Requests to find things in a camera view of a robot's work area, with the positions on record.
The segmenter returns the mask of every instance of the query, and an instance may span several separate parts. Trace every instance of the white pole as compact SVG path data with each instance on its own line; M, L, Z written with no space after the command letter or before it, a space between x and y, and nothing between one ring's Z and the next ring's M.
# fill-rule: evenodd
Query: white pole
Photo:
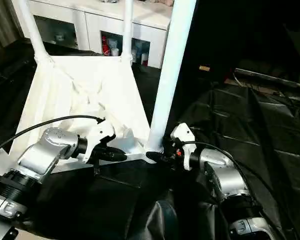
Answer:
M46 52L45 46L42 42L36 21L30 12L27 0L18 0L24 22L30 34L30 40L34 49L34 58L38 62L41 59L47 58L49 55Z
M175 0L146 151L161 152L196 0Z
M132 18L133 18L133 0L125 0L124 7L124 30L121 58L132 61L131 56L131 41L132 41Z

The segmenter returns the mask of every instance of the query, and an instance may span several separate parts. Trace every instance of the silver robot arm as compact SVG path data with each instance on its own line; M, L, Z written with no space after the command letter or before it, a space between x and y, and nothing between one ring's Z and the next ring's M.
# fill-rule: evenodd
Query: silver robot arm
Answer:
M178 125L170 137L181 142L195 141L185 123ZM228 156L215 149L198 149L194 143L184 144L182 151L184 169L189 171L197 167L204 173L210 190L220 203L232 239L255 239L257 235L257 239L278 239L254 205L243 176Z
M107 121L99 123L98 130L93 138L94 145L102 139L109 141L115 137L114 129ZM75 133L57 127L46 129L41 139L19 157L16 166L0 176L0 240L17 237L18 231L11 222L20 219L35 202L41 185L58 161L76 158L79 154L84 155L83 159L89 159L93 147L88 147L87 139Z

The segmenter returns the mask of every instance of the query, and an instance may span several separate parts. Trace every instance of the bottle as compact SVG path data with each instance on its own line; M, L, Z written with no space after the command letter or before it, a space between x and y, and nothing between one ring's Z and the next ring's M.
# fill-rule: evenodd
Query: bottle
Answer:
M105 56L110 56L110 49L107 45L107 38L106 36L102 36L102 53Z

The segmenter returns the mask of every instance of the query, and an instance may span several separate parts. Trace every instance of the black fabric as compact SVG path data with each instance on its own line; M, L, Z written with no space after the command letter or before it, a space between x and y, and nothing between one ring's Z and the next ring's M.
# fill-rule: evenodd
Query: black fabric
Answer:
M95 54L45 46L52 55ZM35 69L27 41L0 52L0 142L16 131ZM132 70L150 122L160 71L139 65ZM217 145L259 173L300 232L300 102L183 75L167 135L179 122L186 122L198 141ZM245 173L267 215L294 240L271 195ZM53 174L21 227L54 239L227 239L200 172L142 160L102 166L97 176L92 169Z

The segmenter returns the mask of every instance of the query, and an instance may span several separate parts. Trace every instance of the black cable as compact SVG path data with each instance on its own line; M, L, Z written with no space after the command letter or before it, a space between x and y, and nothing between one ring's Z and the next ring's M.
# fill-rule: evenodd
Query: black cable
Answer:
M72 115L72 116L63 116L63 117L58 117L58 118L55 118L55 119L52 119L52 120L48 120L48 121L44 121L42 123L39 123L39 124L36 124L36 125L33 125L31 127L28 127L26 128L25 130L22 130L20 132L18 132L16 135L10 137L8 140L4 141L3 143L0 144L0 149L3 148L5 145L7 145L8 143L10 143L11 141L13 141L14 139L20 137L21 135L33 130L33 129L36 129L36 128L40 128L44 125L47 125L47 124L52 124L54 122L59 122L59 121L62 121L62 120L66 120L66 119L94 119L96 120L98 123L102 122L103 120L101 118L98 118L96 116L89 116L89 115Z
M239 173L241 174L243 180L245 181L245 184L247 185L252 197L256 200L256 195L254 194L253 190L252 190L252 187L246 177L246 175L244 174L244 172L242 171L242 167L244 167L246 170L248 170L251 174L253 174L263 185L264 187L269 191L269 193L271 194L271 196L273 197L273 199L275 200L275 202L277 203L278 207L280 208L280 210L285 214L285 217L289 220L289 223L295 233L295 238L297 240L300 240L300 235L291 219L291 217L289 216L289 214L286 212L285 208L281 205L280 201L277 199L274 191L271 189L271 187L263 180L263 178L258 174L256 173L255 171L253 171L251 168L249 168L248 166L246 166L245 164L241 163L241 162L238 162L236 161L228 152L222 150L221 148L215 146L215 145L212 145L212 144L209 144L209 143L206 143L206 142L202 142L202 141L182 141L181 142L182 145L186 145L186 144L201 144L201 145L206 145L208 147L211 147L219 152L221 152L222 154L226 155L232 162L233 164L236 166L237 170L239 171ZM275 224L270 220L270 218L268 216L266 216L268 222L270 223L270 225L272 226L272 228L274 228L274 230L277 230L276 232L279 233L279 235L281 236L282 239L286 239L283 234L281 232L279 232L279 230L275 227Z

